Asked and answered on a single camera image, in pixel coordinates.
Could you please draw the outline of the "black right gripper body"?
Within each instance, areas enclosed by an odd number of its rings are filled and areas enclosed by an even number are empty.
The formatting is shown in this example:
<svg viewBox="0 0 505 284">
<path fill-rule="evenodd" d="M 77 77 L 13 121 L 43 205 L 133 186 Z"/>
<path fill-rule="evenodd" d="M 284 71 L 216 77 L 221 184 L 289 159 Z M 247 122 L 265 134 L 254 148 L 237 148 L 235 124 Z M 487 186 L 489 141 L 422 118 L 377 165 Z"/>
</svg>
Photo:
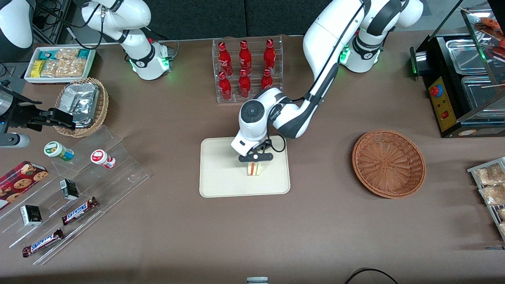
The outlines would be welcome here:
<svg viewBox="0 0 505 284">
<path fill-rule="evenodd" d="M 5 127 L 8 128 L 29 128 L 34 131 L 41 131 L 43 126 L 51 126 L 47 111 L 38 109 L 36 106 L 42 104 L 40 101 L 13 97 L 11 106 L 5 112 Z"/>
</svg>

